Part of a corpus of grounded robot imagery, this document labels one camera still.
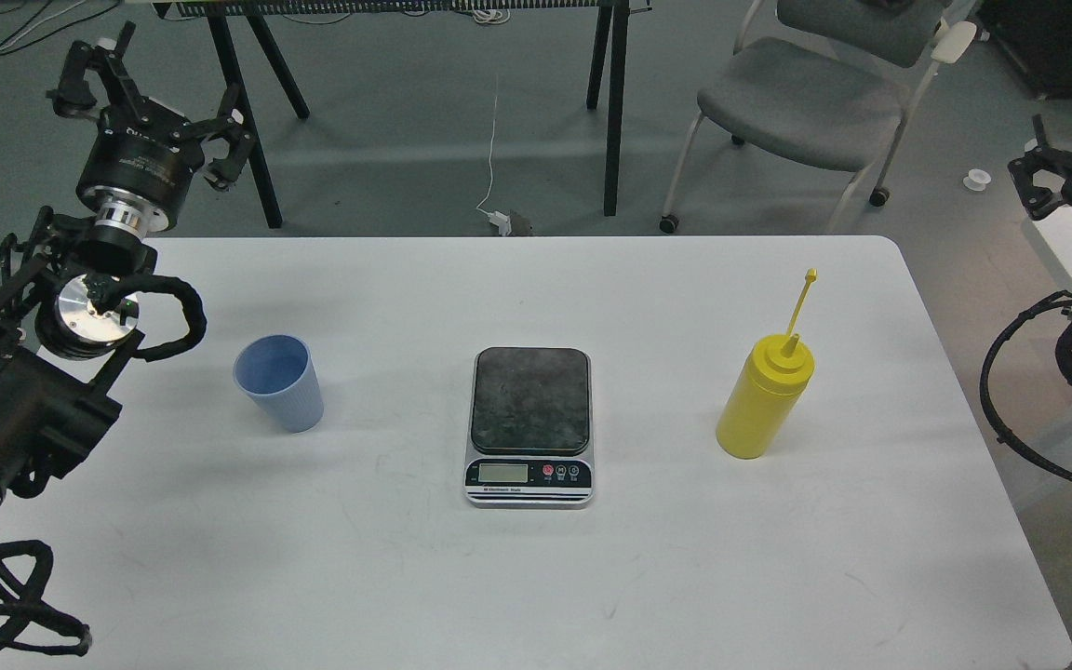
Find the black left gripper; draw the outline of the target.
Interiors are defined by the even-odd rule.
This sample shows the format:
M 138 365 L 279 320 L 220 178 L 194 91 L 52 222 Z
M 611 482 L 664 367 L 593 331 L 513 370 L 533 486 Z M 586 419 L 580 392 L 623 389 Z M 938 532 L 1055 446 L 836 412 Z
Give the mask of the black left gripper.
M 187 117 L 157 105 L 125 68 L 124 56 L 137 26 L 125 23 L 118 38 L 94 44 L 76 41 L 69 49 L 60 79 L 46 96 L 62 118 L 89 118 L 98 99 L 87 76 L 96 74 L 108 103 L 99 114 L 96 136 L 76 184 L 76 196 L 87 208 L 101 207 L 107 196 L 138 203 L 148 215 L 146 230 L 165 232 L 179 223 L 194 174 L 203 170 L 218 192 L 230 190 L 254 152 L 257 135 L 244 126 L 238 109 L 243 86 L 230 84 L 212 118 L 190 122 Z M 142 126 L 140 122 L 152 122 Z M 212 142 L 226 145 L 226 153 L 207 157 Z

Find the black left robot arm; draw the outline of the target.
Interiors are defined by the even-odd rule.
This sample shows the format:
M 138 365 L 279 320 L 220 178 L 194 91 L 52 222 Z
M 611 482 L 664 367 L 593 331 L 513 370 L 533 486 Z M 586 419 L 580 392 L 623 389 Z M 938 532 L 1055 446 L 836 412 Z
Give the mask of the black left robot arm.
M 199 293 L 158 276 L 146 237 L 176 225 L 192 179 L 225 191 L 257 136 L 230 84 L 220 109 L 191 120 L 144 95 L 124 65 L 135 24 L 73 43 L 47 96 L 64 118 L 95 123 L 75 188 L 88 215 L 42 207 L 29 236 L 0 243 L 0 505 L 34 498 L 92 453 L 119 419 L 111 385 L 128 362 L 183 355 L 203 341 Z M 92 632 L 48 605 L 54 552 L 0 544 L 0 651 L 84 656 Z

